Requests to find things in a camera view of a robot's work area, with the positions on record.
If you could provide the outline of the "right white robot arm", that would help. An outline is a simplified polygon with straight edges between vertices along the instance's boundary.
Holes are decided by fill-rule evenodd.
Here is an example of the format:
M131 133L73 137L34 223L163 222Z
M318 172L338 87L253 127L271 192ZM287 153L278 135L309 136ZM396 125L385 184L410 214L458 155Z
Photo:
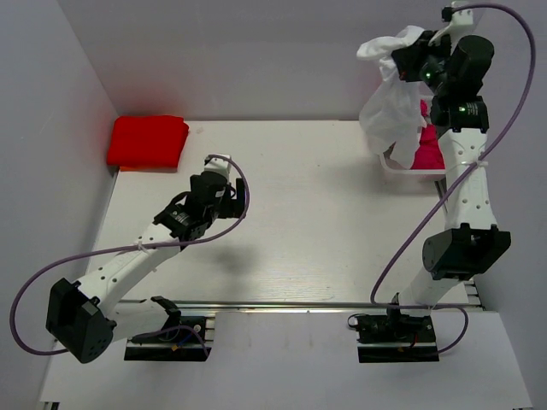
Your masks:
M501 230L492 212L481 159L489 119L479 91L494 56L493 44L467 35L452 43L450 35L425 31L392 58L400 78L423 82L432 92L430 118L444 160L445 228L427 238L422 247L423 267L411 284L397 293L387 333L406 340L418 320L461 282L487 272L509 249L511 236Z

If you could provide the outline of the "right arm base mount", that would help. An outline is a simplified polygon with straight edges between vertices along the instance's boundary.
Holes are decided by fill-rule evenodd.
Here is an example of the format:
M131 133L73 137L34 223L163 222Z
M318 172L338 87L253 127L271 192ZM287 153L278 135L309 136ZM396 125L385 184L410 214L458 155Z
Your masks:
M347 319L347 325L357 333L360 363L439 361L429 315L415 317L389 307L384 314L354 313Z

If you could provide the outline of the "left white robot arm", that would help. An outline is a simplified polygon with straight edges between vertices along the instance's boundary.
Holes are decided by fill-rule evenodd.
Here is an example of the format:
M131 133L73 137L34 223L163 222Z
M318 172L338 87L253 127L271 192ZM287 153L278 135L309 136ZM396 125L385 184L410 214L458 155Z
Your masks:
M193 333L181 322L181 312L163 296L152 296L133 307L121 300L163 262L190 243L205 242L205 232L217 219L241 220L249 205L244 178L230 184L226 173L204 171L191 176L191 188L178 194L138 237L134 248L121 251L97 270L73 282L62 278L50 290L47 331L80 363L97 359L120 339L175 339Z

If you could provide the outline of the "white t shirt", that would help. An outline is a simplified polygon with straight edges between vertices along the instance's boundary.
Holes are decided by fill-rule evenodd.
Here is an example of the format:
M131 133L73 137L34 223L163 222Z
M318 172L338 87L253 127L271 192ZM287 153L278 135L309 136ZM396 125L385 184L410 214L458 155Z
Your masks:
M381 83L364 104L359 123L376 155L391 151L391 158L410 169L420 145L419 131L425 125L421 114L420 87L416 82L399 79L397 64L391 53L409 47L424 29L407 26L394 37L379 37L361 44L356 52L359 61L375 62Z

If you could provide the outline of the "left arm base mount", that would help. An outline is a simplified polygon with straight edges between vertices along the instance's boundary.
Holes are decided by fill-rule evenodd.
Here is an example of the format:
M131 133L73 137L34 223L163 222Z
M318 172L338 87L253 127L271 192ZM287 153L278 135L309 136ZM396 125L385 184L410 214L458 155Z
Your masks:
M160 324L127 339L125 361L205 362L211 353L215 319L197 311L186 313L163 296L152 296L151 318Z

